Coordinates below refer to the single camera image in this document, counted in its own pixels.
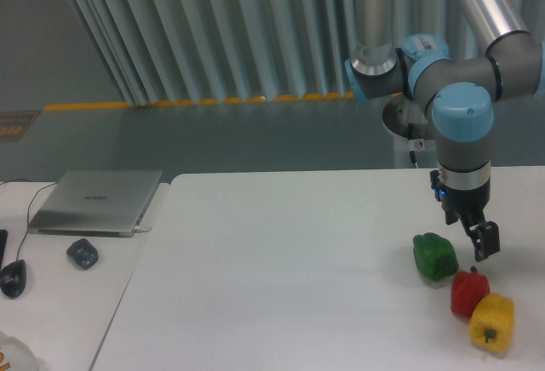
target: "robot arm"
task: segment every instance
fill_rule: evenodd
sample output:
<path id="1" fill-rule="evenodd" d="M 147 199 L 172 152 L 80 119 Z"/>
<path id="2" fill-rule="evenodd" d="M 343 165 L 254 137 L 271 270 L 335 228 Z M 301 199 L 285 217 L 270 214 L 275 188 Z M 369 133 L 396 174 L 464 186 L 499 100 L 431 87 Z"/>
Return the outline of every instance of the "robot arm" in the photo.
<path id="1" fill-rule="evenodd" d="M 543 48 L 509 0 L 459 0 L 485 55 L 460 62 L 431 35 L 392 47 L 393 0 L 354 0 L 357 46 L 347 60 L 357 99 L 403 92 L 418 104 L 436 141 L 431 173 L 450 225 L 461 221 L 477 261 L 500 250 L 487 221 L 490 198 L 492 103 L 534 94 L 545 86 Z"/>

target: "blue joint cap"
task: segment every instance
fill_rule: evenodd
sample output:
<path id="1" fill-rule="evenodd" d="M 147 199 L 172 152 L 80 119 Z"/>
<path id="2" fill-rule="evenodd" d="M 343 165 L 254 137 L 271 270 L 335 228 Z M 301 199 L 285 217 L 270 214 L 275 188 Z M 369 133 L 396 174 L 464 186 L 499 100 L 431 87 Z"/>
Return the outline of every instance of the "blue joint cap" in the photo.
<path id="1" fill-rule="evenodd" d="M 403 53 L 414 61 L 417 61 L 427 54 L 443 54 L 449 56 L 449 45 L 444 39 L 430 35 L 429 33 L 417 33 L 408 36 L 401 44 Z"/>
<path id="2" fill-rule="evenodd" d="M 461 143 L 476 141 L 492 129 L 491 96 L 474 83 L 452 83 L 435 96 L 432 119 L 438 132 L 447 139 Z"/>
<path id="3" fill-rule="evenodd" d="M 354 99 L 357 101 L 367 101 L 369 98 L 365 95 L 364 91 L 359 87 L 358 81 L 354 76 L 354 69 L 350 64 L 350 59 L 346 59 L 344 62 L 344 67 L 347 69 L 348 81 L 350 82 L 350 89 L 354 94 Z"/>
<path id="4" fill-rule="evenodd" d="M 417 60 L 416 63 L 410 68 L 409 72 L 409 87 L 410 91 L 414 97 L 415 95 L 415 86 L 418 81 L 418 77 L 432 64 L 439 60 L 450 60 L 445 54 L 440 52 L 434 52 L 431 54 L 426 54 L 422 59 Z"/>
<path id="5" fill-rule="evenodd" d="M 543 90 L 545 90 L 545 42 L 542 42 L 542 72 L 534 94 L 541 93 Z"/>

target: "plastic bag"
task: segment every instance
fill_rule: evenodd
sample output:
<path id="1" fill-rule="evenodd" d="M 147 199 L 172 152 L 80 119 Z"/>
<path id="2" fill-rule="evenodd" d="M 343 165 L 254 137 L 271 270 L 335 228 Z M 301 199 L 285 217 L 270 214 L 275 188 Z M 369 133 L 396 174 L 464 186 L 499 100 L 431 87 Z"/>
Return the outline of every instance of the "plastic bag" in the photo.
<path id="1" fill-rule="evenodd" d="M 37 359 L 21 340 L 0 332 L 0 371 L 37 371 Z"/>

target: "silver laptop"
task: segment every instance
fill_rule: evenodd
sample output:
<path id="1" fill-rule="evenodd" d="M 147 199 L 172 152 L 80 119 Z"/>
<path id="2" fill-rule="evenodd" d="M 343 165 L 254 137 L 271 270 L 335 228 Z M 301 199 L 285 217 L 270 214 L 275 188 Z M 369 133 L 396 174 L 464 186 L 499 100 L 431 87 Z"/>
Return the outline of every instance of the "silver laptop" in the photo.
<path id="1" fill-rule="evenodd" d="M 28 226 L 30 233 L 132 237 L 161 171 L 67 171 Z"/>

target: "green bell pepper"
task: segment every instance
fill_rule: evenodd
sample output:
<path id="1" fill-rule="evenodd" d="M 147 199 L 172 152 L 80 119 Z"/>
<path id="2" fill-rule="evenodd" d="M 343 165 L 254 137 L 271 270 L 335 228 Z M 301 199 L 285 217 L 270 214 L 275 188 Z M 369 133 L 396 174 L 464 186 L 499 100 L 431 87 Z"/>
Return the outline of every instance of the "green bell pepper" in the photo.
<path id="1" fill-rule="evenodd" d="M 412 238 L 418 271 L 429 280 L 441 280 L 454 275 L 459 268 L 456 252 L 448 239 L 436 233 L 425 233 Z"/>

